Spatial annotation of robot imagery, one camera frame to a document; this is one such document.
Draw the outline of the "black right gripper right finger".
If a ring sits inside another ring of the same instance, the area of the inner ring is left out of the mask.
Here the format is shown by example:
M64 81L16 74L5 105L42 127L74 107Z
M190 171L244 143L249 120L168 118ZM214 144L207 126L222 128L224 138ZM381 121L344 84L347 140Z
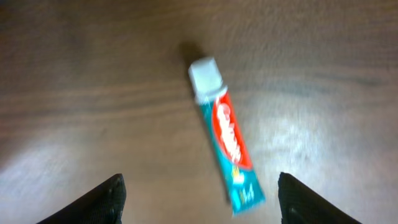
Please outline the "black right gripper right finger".
M280 173L282 224L360 224L289 173Z

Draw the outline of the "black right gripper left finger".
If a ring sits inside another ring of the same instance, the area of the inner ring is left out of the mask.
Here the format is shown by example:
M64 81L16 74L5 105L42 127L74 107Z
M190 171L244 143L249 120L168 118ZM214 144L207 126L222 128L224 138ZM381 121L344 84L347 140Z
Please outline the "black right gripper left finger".
M126 186L115 174L38 224L122 224Z

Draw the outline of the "green red toothpaste tube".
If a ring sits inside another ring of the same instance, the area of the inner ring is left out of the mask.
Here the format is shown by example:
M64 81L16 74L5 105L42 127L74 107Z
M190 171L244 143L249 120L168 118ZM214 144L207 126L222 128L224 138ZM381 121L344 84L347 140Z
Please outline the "green red toothpaste tube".
M234 113L228 86L212 57L194 61L188 74L215 150L233 215L265 201Z

